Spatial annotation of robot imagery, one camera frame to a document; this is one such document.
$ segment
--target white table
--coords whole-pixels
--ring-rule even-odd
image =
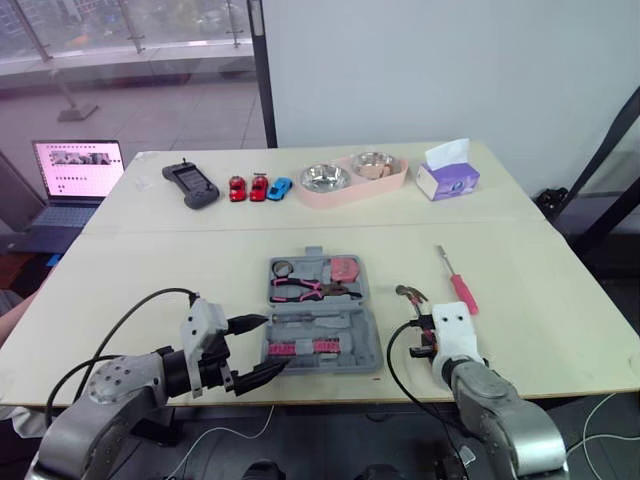
[[[0,350],[4,404],[42,405],[73,365],[89,358],[115,321],[156,289],[183,286],[224,306],[228,316],[268,312],[268,260],[302,255],[307,245],[329,254],[358,254],[383,349],[412,309],[394,293],[416,286],[434,302],[455,301],[434,244],[443,244],[480,307],[474,317],[482,353],[526,397],[634,390],[640,386],[640,341],[595,280],[544,221],[276,229],[255,231],[85,234],[53,272]],[[242,285],[243,288],[232,288]],[[180,348],[187,312],[177,294],[142,307],[105,353]],[[230,337],[230,364],[259,362],[262,331]],[[405,332],[394,358],[418,397],[450,399],[429,367],[410,359],[417,332]],[[59,403],[69,403],[72,388]],[[388,370],[367,375],[278,377],[236,398],[222,389],[174,405],[406,401]]]
[[[430,225],[486,221],[531,220],[544,217],[504,167],[482,144],[472,142],[470,163],[480,172],[477,191],[440,202],[430,202],[414,184],[424,151],[436,143],[408,143],[331,148],[146,152],[138,154],[93,216],[85,233],[176,232],[207,230],[264,230],[279,228],[346,227],[371,225]],[[409,160],[403,188],[337,209],[314,210],[301,204],[295,192],[274,205],[231,203],[228,182],[242,175],[250,187],[254,172],[297,178],[314,163],[327,162],[367,149],[389,152]],[[194,162],[223,192],[225,198],[210,207],[185,208],[178,187],[162,177],[162,167]]]

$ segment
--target person's arm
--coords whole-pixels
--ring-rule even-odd
[[[22,318],[24,312],[27,311],[29,305],[31,305],[31,302],[35,298],[36,293],[38,292],[36,291],[32,293],[30,296],[28,296],[26,299],[24,299],[22,302],[20,302],[18,305],[16,305],[0,317],[0,348],[2,348],[2,345],[4,345],[4,342],[9,337],[9,334],[11,334],[13,328]]]

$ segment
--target pink bowl tray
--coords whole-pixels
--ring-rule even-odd
[[[404,179],[409,169],[409,162],[404,158],[397,158],[400,162],[401,170],[398,173],[389,175],[388,177],[378,178],[377,180],[369,180],[361,177],[351,169],[352,157],[343,157],[337,160],[326,162],[328,164],[338,165],[345,169],[351,177],[351,183],[348,187],[335,190],[328,193],[317,193],[307,190],[300,182],[300,175],[307,168],[305,167],[297,175],[297,185],[293,189],[302,203],[311,208],[334,208],[347,203],[362,200],[363,198],[373,197],[381,193],[390,192],[400,188],[404,183]]]

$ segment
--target white cable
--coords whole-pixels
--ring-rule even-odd
[[[593,466],[593,463],[591,462],[591,457],[589,457],[589,452],[587,451],[587,426],[589,425],[589,420],[591,420],[591,417],[593,417],[593,414],[598,411],[598,409],[602,406],[602,404],[604,402],[609,400],[614,395],[615,395],[615,393],[612,393],[612,394],[607,395],[606,397],[604,397],[602,400],[600,400],[600,403],[598,403],[598,405],[596,405],[595,408],[593,410],[591,410],[591,413],[587,417],[587,420],[584,422],[584,428],[582,429],[582,449],[584,450],[584,456],[587,459],[587,463],[589,464],[589,468],[591,469],[591,471],[593,472],[593,474],[596,476],[596,478],[598,480],[602,480],[602,477],[600,477],[600,475],[598,475],[598,472],[596,471],[596,468]]]
[[[590,437],[586,438],[586,441],[590,442],[591,440],[595,440],[597,438],[613,438],[614,440],[624,440],[626,442],[640,441],[640,437],[621,437],[620,435],[611,435],[610,433],[600,433],[598,435],[591,435]],[[569,455],[575,452],[578,448],[580,448],[582,444],[583,444],[583,440],[580,440],[573,447],[567,450],[567,458],[569,457]]]
[[[264,426],[262,427],[262,430],[260,430],[255,435],[245,435],[244,433],[236,432],[235,430],[231,430],[230,428],[227,428],[227,427],[210,428],[209,430],[204,432],[202,435],[200,435],[195,442],[193,442],[193,445],[191,445],[191,448],[187,451],[187,454],[184,457],[182,457],[182,460],[180,460],[180,463],[178,464],[178,466],[175,468],[175,470],[173,472],[171,472],[169,475],[167,475],[166,478],[169,479],[169,478],[175,476],[176,473],[178,473],[178,470],[180,470],[182,465],[184,465],[184,462],[186,462],[187,458],[189,458],[189,455],[191,455],[193,450],[198,446],[198,443],[200,443],[200,440],[202,440],[204,437],[206,437],[210,433],[218,432],[218,431],[224,431],[224,432],[233,433],[234,435],[237,435],[239,437],[245,438],[247,440],[255,440],[260,435],[262,435],[265,432],[265,430],[267,429],[267,427],[269,426],[269,422],[271,422],[271,416],[273,415],[273,410],[275,409],[275,407],[276,407],[275,405],[271,405],[271,411],[269,412],[269,417],[267,418],[267,421],[265,422]]]

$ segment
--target pink screwdriver handle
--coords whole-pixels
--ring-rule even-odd
[[[467,304],[467,308],[469,309],[469,313],[471,315],[475,315],[478,313],[478,304],[476,303],[473,295],[471,295],[471,291],[467,284],[462,280],[462,276],[457,273],[451,275],[451,283],[453,284],[453,288],[456,291],[456,295],[458,295],[458,299]]]

